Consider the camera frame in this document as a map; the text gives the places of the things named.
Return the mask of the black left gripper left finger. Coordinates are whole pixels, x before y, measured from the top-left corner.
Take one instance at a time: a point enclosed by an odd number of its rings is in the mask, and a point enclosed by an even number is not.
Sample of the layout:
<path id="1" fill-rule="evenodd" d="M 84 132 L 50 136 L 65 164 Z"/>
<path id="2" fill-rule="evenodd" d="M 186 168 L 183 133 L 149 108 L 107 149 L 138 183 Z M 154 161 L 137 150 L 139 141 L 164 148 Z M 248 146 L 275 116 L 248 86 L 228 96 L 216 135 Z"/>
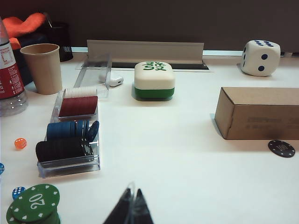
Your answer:
<path id="1" fill-rule="evenodd" d="M 104 224 L 130 224 L 131 210 L 135 197 L 135 183 L 130 182 L 117 204 L 114 206 L 108 217 L 103 222 Z"/>

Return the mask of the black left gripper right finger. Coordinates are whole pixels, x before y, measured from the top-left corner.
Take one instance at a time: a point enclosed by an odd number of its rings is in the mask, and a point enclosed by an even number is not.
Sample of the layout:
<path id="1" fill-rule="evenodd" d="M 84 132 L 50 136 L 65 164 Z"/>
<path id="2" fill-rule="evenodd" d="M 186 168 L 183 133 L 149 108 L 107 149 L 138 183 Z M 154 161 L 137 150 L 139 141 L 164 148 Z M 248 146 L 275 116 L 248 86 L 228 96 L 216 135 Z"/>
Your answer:
<path id="1" fill-rule="evenodd" d="M 141 189 L 137 190 L 134 203 L 134 223 L 135 224 L 153 224 L 150 210 Z"/>

